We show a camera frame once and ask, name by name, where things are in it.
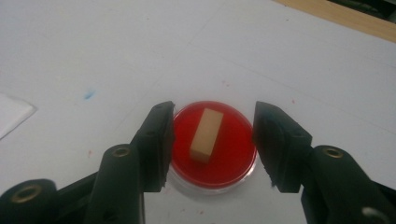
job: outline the blue mark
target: blue mark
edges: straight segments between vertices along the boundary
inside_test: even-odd
[[[95,91],[87,91],[84,95],[84,100],[89,100],[95,95]]]

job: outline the red lid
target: red lid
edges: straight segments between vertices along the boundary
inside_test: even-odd
[[[190,158],[192,138],[205,108],[223,113],[209,163]],[[256,158],[250,123],[237,110],[222,103],[205,101],[183,108],[175,116],[175,135],[172,166],[178,175],[199,187],[230,187],[250,171]]]

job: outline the red plate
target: red plate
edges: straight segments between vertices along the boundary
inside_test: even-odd
[[[190,159],[192,138],[205,108],[224,114],[209,163]],[[256,149],[251,125],[228,105],[205,101],[186,106],[175,116],[175,134],[172,166],[178,175],[198,187],[230,187],[245,177],[254,164]]]

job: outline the table surface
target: table surface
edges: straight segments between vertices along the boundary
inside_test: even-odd
[[[313,146],[396,189],[396,44],[271,0],[1,1],[0,91],[38,109],[0,141],[1,192],[92,174],[168,100],[220,101],[250,122],[256,101],[278,105]],[[145,195],[147,223],[305,223],[301,195],[258,164],[218,196],[168,181]]]

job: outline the wooden plank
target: wooden plank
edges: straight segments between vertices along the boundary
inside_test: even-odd
[[[218,137],[223,114],[205,109],[190,147],[190,158],[208,163]]]
[[[276,0],[287,7],[396,43],[396,24],[327,0]]]

